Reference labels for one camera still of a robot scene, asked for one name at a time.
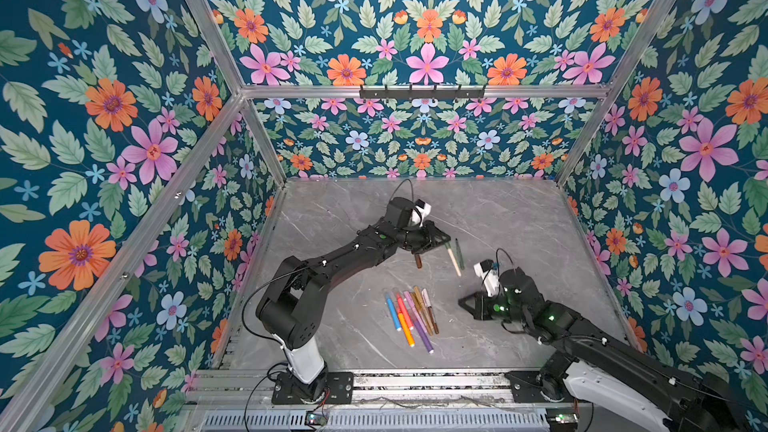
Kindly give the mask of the ochre brown marker pen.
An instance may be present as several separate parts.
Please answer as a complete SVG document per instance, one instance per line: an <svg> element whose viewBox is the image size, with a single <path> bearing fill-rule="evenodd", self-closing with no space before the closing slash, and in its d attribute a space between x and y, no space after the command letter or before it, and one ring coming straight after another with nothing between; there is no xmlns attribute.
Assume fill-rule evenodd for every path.
<svg viewBox="0 0 768 432"><path fill-rule="evenodd" d="M428 314L428 310L425 307L425 304L423 302L423 297L422 297L422 294L421 294L421 289L418 286L414 286L413 287L412 296L413 296L413 299L415 301L416 307L417 307L417 309L419 311L419 314L420 314L420 316L422 318L422 321L425 324L425 328L427 329L427 333L429 335L433 335L434 334L434 329L433 329L433 326L432 326L432 323L431 323L431 320L430 320L430 317L429 317L429 314Z"/></svg>

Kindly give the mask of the dark green brown marker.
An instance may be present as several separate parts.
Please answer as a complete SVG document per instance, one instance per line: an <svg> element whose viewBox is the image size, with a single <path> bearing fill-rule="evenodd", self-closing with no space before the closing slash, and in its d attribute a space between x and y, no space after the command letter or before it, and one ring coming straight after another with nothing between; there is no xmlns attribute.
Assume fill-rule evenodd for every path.
<svg viewBox="0 0 768 432"><path fill-rule="evenodd" d="M455 254L455 257L456 257L456 260L457 260L457 263L458 263L459 270L463 271L465 269L465 261L464 261L462 249L461 249L460 242L459 242L458 238L454 239L453 250L454 250L454 254Z"/></svg>

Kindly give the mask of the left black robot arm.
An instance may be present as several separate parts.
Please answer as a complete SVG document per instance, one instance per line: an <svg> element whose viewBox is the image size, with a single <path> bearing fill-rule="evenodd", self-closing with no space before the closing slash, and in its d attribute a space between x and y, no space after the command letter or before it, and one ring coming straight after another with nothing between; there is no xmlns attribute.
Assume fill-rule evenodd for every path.
<svg viewBox="0 0 768 432"><path fill-rule="evenodd" d="M255 315L283 349L294 381L315 386L327 376L315 334L333 289L399 250L422 255L451 241L428 218L430 211L422 200L394 197L384 216L359 230L349 243L316 257L289 256L281 262L265 284Z"/></svg>

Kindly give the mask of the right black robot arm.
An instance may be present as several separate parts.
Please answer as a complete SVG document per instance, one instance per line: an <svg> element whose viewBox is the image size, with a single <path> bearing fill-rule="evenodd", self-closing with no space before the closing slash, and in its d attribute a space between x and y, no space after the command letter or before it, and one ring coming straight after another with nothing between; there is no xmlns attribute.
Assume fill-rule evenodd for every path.
<svg viewBox="0 0 768 432"><path fill-rule="evenodd" d="M480 321L519 323L554 352L535 387L552 402L571 396L608 409L647 431L746 431L744 406L720 377L668 366L597 327L575 309L547 300L521 268L474 266L483 291L460 299Z"/></svg>

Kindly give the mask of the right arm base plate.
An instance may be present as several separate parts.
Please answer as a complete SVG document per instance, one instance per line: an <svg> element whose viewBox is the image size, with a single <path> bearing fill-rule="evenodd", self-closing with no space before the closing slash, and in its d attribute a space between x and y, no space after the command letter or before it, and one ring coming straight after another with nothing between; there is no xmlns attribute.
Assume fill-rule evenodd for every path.
<svg viewBox="0 0 768 432"><path fill-rule="evenodd" d="M504 374L515 403L590 403L590 400L573 395L566 387L566 372L542 370L511 370Z"/></svg>

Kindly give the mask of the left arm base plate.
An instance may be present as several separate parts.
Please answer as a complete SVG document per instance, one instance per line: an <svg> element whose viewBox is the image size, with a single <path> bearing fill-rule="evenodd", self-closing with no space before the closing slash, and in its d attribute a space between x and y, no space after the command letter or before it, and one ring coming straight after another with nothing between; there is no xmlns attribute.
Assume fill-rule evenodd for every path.
<svg viewBox="0 0 768 432"><path fill-rule="evenodd" d="M348 405L352 402L355 376L351 372L322 372L309 384L291 372L280 372L273 388L273 405Z"/></svg>

